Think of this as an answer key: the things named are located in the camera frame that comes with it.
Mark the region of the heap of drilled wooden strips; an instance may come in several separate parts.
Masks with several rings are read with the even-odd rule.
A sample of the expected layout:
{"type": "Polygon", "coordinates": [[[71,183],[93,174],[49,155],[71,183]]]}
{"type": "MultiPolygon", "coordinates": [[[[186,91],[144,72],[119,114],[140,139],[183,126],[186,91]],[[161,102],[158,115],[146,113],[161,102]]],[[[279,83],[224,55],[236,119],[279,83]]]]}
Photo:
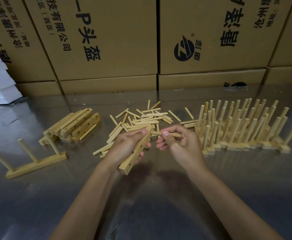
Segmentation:
{"type": "Polygon", "coordinates": [[[100,114],[91,108],[69,113],[49,127],[47,132],[52,141],[78,142],[84,139],[100,122],[100,114]]]}

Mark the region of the pile of loose wooden pegs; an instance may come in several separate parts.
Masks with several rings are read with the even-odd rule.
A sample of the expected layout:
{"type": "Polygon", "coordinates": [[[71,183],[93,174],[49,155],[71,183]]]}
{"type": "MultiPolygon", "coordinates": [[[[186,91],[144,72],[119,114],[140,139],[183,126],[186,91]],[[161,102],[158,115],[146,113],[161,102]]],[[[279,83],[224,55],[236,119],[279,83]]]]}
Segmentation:
{"type": "Polygon", "coordinates": [[[154,137],[160,137],[161,125],[180,124],[186,128],[196,128],[198,118],[187,107],[181,109],[167,109],[161,101],[152,106],[148,101],[146,110],[126,108],[118,115],[109,115],[110,131],[106,134],[105,146],[93,152],[94,156],[103,158],[120,133],[135,131],[143,127],[151,126],[155,131],[154,137]]]}

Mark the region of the person's left forearm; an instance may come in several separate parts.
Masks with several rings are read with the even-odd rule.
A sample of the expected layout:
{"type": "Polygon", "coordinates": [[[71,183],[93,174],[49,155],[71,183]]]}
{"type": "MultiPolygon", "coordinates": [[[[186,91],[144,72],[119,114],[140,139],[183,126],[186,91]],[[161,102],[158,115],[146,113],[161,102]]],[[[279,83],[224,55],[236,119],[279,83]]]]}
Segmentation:
{"type": "Polygon", "coordinates": [[[93,240],[120,163],[104,158],[94,169],[49,240],[93,240]]]}

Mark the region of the three-peg wooden rack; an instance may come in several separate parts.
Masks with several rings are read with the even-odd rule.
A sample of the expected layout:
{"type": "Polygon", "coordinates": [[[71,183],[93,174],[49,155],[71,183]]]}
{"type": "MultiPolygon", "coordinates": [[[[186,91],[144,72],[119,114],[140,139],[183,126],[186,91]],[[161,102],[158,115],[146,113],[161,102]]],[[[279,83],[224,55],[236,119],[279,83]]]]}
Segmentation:
{"type": "Polygon", "coordinates": [[[55,143],[49,139],[48,140],[52,149],[54,150],[55,154],[49,157],[45,157],[43,159],[38,159],[34,153],[32,153],[32,151],[30,150],[30,148],[26,145],[25,141],[20,138],[18,139],[18,142],[20,143],[20,145],[22,146],[22,148],[24,149],[24,151],[27,153],[27,155],[32,159],[31,163],[22,165],[20,167],[13,167],[11,164],[9,164],[1,155],[0,155],[0,163],[2,165],[4,165],[8,171],[5,175],[5,178],[8,180],[23,176],[25,174],[34,172],[36,170],[42,169],[44,167],[53,165],[55,163],[61,162],[66,160],[67,157],[67,153],[64,152],[60,152],[58,150],[58,148],[56,147],[55,143]]]}

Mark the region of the row of assembled peg stands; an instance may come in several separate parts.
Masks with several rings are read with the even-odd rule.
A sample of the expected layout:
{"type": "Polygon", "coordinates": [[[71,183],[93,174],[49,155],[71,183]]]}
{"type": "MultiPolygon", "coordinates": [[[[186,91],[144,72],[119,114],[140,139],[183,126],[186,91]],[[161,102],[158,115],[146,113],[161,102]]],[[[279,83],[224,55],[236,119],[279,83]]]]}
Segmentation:
{"type": "Polygon", "coordinates": [[[278,101],[273,101],[266,107],[266,99],[257,99],[251,106],[252,98],[240,100],[205,102],[201,105],[198,120],[194,128],[203,155],[214,155],[225,149],[228,151],[249,151],[250,149],[277,150],[279,153],[289,154],[292,149],[288,145],[292,140],[292,129],[285,138],[280,133],[288,122],[288,107],[271,124],[271,119],[277,108],[278,101]]]}

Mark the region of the stack of brown cardboard boxes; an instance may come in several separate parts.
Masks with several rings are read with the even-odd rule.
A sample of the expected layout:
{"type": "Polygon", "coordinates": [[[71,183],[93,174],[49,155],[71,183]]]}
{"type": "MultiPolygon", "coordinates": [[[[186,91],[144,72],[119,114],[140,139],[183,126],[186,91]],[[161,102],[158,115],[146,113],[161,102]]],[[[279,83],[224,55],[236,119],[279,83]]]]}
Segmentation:
{"type": "Polygon", "coordinates": [[[24,96],[292,84],[292,0],[0,0],[24,96]]]}

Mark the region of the person's left hand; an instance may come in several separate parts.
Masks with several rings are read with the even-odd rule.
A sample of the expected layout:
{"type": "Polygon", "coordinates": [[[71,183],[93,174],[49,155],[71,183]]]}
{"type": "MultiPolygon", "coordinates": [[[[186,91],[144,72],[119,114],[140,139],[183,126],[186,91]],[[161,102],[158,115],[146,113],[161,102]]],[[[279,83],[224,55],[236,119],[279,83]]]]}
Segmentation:
{"type": "Polygon", "coordinates": [[[110,174],[114,174],[118,170],[120,164],[127,159],[137,142],[141,140],[129,138],[129,133],[119,134],[102,160],[102,167],[110,174]]]}

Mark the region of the drilled wooden bar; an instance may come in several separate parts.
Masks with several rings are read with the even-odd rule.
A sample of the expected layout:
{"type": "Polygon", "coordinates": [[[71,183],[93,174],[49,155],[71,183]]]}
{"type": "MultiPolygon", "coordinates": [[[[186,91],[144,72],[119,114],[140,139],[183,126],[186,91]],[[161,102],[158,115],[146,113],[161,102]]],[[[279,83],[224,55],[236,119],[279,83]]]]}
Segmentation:
{"type": "Polygon", "coordinates": [[[152,125],[149,125],[146,127],[147,133],[145,134],[145,136],[137,142],[132,153],[120,164],[118,169],[120,170],[122,174],[128,175],[129,172],[131,171],[136,160],[140,156],[140,153],[143,151],[144,147],[149,142],[149,139],[151,136],[150,134],[151,129],[152,129],[152,125]]]}

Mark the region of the person's right forearm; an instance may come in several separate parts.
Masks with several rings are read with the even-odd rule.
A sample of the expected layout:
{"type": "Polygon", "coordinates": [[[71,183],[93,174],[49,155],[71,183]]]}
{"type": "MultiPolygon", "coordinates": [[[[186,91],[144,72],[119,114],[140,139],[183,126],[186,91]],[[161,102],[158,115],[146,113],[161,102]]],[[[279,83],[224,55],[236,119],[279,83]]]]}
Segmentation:
{"type": "Polygon", "coordinates": [[[208,168],[191,164],[185,170],[233,240],[284,240],[208,168]]]}

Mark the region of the short wooden dowel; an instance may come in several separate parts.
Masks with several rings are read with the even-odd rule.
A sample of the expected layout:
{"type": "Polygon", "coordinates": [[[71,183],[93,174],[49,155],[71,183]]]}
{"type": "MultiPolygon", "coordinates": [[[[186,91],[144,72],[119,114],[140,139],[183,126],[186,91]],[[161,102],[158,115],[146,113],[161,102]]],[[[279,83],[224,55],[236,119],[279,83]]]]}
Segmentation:
{"type": "MultiPolygon", "coordinates": [[[[175,138],[183,138],[183,135],[180,133],[169,133],[168,134],[172,135],[175,138]]],[[[150,131],[150,135],[156,135],[156,136],[162,136],[163,133],[159,131],[150,131]]]]}

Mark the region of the person's right hand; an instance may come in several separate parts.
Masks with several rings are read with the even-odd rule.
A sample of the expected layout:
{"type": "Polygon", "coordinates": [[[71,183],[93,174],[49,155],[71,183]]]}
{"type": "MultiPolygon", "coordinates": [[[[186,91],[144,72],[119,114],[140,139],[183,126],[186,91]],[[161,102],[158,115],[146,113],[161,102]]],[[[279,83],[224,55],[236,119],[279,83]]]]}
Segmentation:
{"type": "MultiPolygon", "coordinates": [[[[183,138],[178,138],[179,145],[172,145],[169,150],[176,162],[189,175],[203,174],[209,171],[204,161],[199,138],[195,132],[179,124],[164,128],[162,131],[178,131],[183,135],[183,138]]],[[[167,150],[160,149],[160,138],[156,141],[156,148],[161,151],[167,150]]]]}

